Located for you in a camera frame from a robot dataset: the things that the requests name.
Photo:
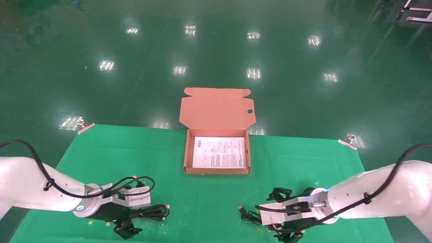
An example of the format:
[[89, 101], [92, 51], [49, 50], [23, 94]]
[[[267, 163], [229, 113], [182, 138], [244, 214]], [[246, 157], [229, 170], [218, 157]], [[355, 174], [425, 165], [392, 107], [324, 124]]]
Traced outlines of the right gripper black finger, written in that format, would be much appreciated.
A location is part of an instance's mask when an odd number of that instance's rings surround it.
[[282, 224], [270, 224], [268, 225], [268, 231], [272, 231], [273, 235], [281, 243], [297, 243], [304, 237], [302, 231], [298, 232], [288, 232], [288, 229], [284, 228]]
[[292, 190], [286, 189], [283, 187], [275, 187], [272, 192], [269, 194], [267, 201], [274, 200], [277, 203], [282, 203], [291, 198]]

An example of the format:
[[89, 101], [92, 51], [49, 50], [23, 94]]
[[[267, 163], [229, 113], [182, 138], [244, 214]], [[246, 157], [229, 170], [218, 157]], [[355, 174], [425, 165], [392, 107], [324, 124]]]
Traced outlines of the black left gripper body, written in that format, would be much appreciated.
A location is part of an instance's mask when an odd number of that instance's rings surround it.
[[116, 224], [132, 223], [130, 218], [131, 210], [129, 207], [121, 206], [115, 203], [101, 205], [98, 210], [91, 215], [93, 220], [102, 220], [104, 222], [114, 222]]

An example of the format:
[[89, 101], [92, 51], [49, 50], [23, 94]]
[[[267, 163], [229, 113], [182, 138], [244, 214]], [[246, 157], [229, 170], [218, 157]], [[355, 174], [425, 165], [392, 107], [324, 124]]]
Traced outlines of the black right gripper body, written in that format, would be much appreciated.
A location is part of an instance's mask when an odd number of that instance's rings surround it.
[[288, 216], [285, 220], [285, 231], [302, 231], [318, 225], [333, 224], [337, 221], [338, 217], [322, 220], [314, 216]]

